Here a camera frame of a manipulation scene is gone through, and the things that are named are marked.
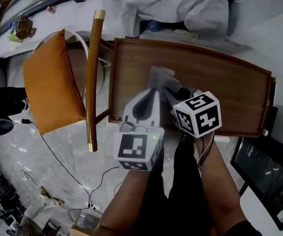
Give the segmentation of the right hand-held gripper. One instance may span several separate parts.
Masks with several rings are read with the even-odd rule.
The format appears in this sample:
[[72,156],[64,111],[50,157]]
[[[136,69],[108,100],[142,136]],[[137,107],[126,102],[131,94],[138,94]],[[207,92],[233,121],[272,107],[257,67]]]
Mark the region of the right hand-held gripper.
[[200,138],[222,127],[220,102],[210,92],[196,90],[191,98],[179,100],[168,88],[163,89],[178,128]]

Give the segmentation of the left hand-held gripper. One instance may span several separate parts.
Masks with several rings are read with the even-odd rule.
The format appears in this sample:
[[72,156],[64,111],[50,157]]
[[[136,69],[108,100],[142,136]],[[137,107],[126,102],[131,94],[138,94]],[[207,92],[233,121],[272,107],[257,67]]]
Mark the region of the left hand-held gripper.
[[163,135],[160,95],[150,88],[126,105],[114,137],[114,159],[126,170],[151,171],[162,149]]

